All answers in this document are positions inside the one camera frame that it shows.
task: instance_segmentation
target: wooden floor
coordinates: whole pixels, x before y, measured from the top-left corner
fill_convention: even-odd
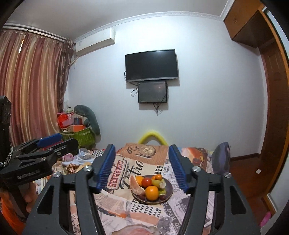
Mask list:
[[[257,169],[262,170],[260,174],[256,173]],[[256,222],[259,224],[269,211],[262,197],[274,171],[272,173],[269,168],[265,167],[260,158],[254,157],[232,161],[230,172],[247,198]]]

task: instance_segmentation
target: yellow arch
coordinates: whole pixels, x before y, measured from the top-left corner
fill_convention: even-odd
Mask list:
[[[148,131],[140,138],[138,143],[144,144],[144,142],[147,140],[147,138],[151,137],[151,136],[155,137],[160,142],[161,145],[168,146],[168,143],[166,142],[166,140],[156,131]]]

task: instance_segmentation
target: plate of fruit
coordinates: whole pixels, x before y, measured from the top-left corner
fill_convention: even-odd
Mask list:
[[[170,199],[173,194],[172,184],[161,174],[135,176],[129,178],[132,195],[141,202],[156,205]]]

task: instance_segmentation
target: green box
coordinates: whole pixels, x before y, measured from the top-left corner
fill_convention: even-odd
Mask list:
[[[90,128],[85,128],[81,131],[77,132],[65,132],[61,133],[63,140],[68,140],[71,138],[75,138],[78,141],[78,147],[81,148],[89,148],[91,145],[95,144],[94,134],[90,130]]]

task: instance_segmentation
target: metal bolt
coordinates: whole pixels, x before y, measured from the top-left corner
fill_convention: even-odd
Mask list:
[[[53,173],[53,177],[54,178],[57,178],[59,176],[61,176],[61,173],[59,171],[56,171],[56,172]]]
[[[231,178],[231,177],[232,177],[232,175],[231,175],[230,172],[225,172],[225,173],[224,173],[224,176],[225,176],[226,178]]]
[[[193,171],[199,172],[202,170],[202,168],[200,168],[199,166],[193,166]]]
[[[91,171],[92,170],[92,167],[91,166],[85,166],[83,168],[84,171]]]

